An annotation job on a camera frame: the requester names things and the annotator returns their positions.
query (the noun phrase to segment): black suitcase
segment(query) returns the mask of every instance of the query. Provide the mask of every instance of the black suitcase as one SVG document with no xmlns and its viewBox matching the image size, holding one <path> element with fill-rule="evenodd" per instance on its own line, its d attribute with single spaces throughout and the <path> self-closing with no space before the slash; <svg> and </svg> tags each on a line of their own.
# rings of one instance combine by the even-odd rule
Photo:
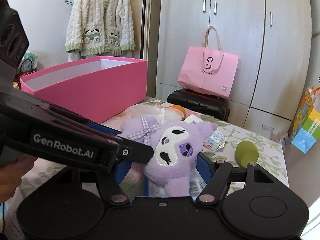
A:
<svg viewBox="0 0 320 240">
<path fill-rule="evenodd" d="M 196 93 L 184 88 L 170 94 L 167 102 L 201 114 L 211 115 L 222 121 L 228 121 L 230 114 L 229 104 L 226 99 Z"/>
</svg>

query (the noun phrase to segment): green square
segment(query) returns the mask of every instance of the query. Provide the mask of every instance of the green square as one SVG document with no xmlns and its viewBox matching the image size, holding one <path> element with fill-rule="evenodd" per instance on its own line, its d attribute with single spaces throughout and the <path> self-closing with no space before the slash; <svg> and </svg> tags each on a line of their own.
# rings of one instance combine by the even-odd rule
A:
<svg viewBox="0 0 320 240">
<path fill-rule="evenodd" d="M 315 138 L 316 140 L 320 138 L 320 127 L 316 124 L 316 122 L 314 122 L 310 118 L 308 118 L 306 120 L 306 122 L 303 124 L 302 128 L 305 131 L 310 132 L 312 134 L 313 138 Z"/>
</svg>

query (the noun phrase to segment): table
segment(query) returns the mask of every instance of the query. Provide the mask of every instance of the table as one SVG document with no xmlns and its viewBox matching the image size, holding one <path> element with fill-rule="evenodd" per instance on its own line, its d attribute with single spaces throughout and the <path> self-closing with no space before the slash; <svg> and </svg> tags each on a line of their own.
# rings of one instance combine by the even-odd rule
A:
<svg viewBox="0 0 320 240">
<path fill-rule="evenodd" d="M 141 104 L 158 105 L 160 107 L 167 107 L 171 104 L 164 103 L 160 100 L 147 97 Z M 284 161 L 284 155 L 280 144 L 264 138 L 258 134 L 247 131 L 243 128 L 237 127 L 227 122 L 220 121 L 212 116 L 195 113 L 186 109 L 186 115 L 194 114 L 204 121 L 214 122 L 218 125 L 218 129 L 228 135 L 227 142 L 224 148 L 213 153 L 209 150 L 204 150 L 204 154 L 212 161 L 223 160 L 231 163 L 233 166 L 238 166 L 235 161 L 235 150 L 241 141 L 253 142 L 259 150 L 259 159 L 257 163 L 274 175 L 286 186 L 289 186 L 287 178 L 287 170 Z M 120 130 L 121 123 L 129 118 L 125 111 L 112 117 L 103 125 Z M 17 188 L 13 198 L 6 202 L 6 229 L 5 233 L 9 239 L 22 240 L 19 226 L 16 220 L 16 210 L 21 201 L 35 191 L 39 186 L 44 184 L 52 176 L 57 174 L 65 166 L 62 164 L 53 163 L 47 160 L 38 159 L 35 166 L 23 178 L 22 184 Z M 124 191 L 129 197 L 141 195 L 143 190 L 143 181 L 141 177 L 129 172 L 124 181 L 121 183 Z M 244 187 L 244 183 L 232 183 L 229 194 Z M 90 190 L 97 194 L 96 189 L 90 183 L 83 183 L 83 188 Z"/>
</svg>

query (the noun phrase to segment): checkered ribbon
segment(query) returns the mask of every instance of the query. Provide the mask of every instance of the checkered ribbon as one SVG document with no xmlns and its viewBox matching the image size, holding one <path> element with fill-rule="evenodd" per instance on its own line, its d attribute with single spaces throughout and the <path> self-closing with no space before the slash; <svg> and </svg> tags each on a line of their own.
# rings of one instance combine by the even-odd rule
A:
<svg viewBox="0 0 320 240">
<path fill-rule="evenodd" d="M 151 142 L 150 142 L 150 133 L 159 130 L 160 126 L 158 124 L 155 124 L 155 125 L 149 127 L 149 124 L 148 124 L 146 118 L 142 117 L 141 120 L 142 120 L 142 124 L 143 124 L 144 130 L 141 131 L 141 132 L 137 132 L 137 133 L 128 135 L 128 138 L 131 139 L 131 140 L 136 140 L 136 139 L 139 139 L 139 138 L 143 137 L 143 143 L 146 144 L 146 145 L 150 145 L 151 144 Z"/>
</svg>

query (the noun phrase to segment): olive green round object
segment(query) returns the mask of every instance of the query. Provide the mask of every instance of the olive green round object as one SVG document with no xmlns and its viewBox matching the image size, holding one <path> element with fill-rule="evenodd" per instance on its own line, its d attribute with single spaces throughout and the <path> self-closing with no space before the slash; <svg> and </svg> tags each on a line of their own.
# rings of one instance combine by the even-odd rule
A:
<svg viewBox="0 0 320 240">
<path fill-rule="evenodd" d="M 236 162 L 246 168 L 249 163 L 256 163 L 259 158 L 259 151 L 254 143 L 242 141 L 236 148 Z"/>
</svg>

